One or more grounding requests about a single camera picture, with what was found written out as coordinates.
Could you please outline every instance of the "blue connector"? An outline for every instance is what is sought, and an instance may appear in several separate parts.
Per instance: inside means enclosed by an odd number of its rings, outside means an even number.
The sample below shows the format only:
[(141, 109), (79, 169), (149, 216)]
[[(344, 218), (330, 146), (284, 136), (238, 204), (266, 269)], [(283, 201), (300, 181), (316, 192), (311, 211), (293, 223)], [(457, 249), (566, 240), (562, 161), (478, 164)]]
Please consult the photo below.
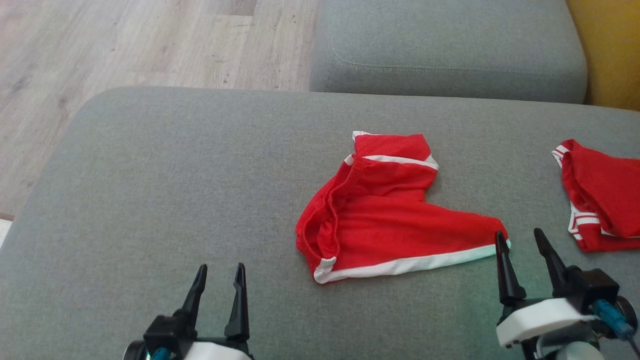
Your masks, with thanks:
[(154, 352), (151, 360), (171, 360), (171, 354), (169, 354), (169, 350), (161, 347)]
[(627, 319), (608, 301), (598, 300), (594, 302), (593, 313), (613, 330), (618, 339), (627, 340), (634, 335), (634, 328), (627, 323)]

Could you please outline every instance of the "yellow cushion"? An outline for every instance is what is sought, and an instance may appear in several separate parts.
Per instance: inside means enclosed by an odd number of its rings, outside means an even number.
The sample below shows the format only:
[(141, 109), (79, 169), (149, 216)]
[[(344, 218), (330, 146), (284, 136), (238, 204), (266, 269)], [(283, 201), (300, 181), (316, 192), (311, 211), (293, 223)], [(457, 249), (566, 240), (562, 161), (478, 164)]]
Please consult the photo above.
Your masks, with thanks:
[(566, 0), (589, 68), (586, 102), (640, 111), (640, 0)]

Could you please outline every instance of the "red garment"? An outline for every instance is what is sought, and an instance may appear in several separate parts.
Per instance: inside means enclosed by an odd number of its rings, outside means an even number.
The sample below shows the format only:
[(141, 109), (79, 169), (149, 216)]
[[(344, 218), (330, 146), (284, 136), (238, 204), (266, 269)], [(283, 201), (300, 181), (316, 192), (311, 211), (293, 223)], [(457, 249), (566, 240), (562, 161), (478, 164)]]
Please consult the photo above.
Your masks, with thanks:
[(584, 252), (640, 248), (640, 160), (566, 140), (553, 156), (571, 202), (569, 232)]
[(356, 153), (311, 199), (296, 246), (318, 283), (397, 275), (495, 254), (497, 218), (424, 202), (438, 164), (422, 135), (354, 132)]

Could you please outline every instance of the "gray couch cushion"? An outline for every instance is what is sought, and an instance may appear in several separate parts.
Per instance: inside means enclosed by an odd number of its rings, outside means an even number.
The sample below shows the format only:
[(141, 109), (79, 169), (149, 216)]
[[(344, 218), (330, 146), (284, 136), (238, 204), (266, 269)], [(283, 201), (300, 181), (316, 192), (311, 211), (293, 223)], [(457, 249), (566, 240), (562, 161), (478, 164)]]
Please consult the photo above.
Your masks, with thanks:
[[(539, 102), (124, 88), (69, 126), (0, 250), (5, 359), (120, 359), (209, 264), (201, 335), (221, 335), (238, 261), (257, 359), (521, 359), (498, 346), (495, 260), (320, 286), (294, 226), (353, 149), (351, 131), (423, 133), (428, 201), (503, 220), (531, 297), (550, 295), (533, 228), (603, 268), (636, 305), (636, 251), (582, 254), (551, 150), (575, 137), (640, 157), (640, 114)], [(631, 358), (620, 342), (611, 359)]]
[(324, 0), (311, 91), (582, 102), (562, 0)]

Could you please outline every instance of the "gray ottoman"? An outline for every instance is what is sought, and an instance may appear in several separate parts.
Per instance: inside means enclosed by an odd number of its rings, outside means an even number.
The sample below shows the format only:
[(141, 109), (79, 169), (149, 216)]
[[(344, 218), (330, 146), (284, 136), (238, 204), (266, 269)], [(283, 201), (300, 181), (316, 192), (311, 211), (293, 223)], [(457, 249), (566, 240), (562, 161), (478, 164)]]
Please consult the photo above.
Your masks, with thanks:
[(584, 100), (562, 0), (323, 0), (311, 91)]
[[(0, 250), (2, 359), (121, 359), (209, 264), (201, 336), (221, 336), (246, 265), (250, 350), (268, 359), (522, 359), (500, 348), (495, 259), (313, 282), (294, 226), (354, 129), (423, 133), (430, 202), (503, 220), (530, 297), (551, 284), (533, 228), (640, 304), (640, 254), (581, 253), (551, 156), (562, 140), (640, 157), (640, 114), (543, 102), (123, 88), (69, 126)], [(605, 341), (608, 359), (629, 347)]]

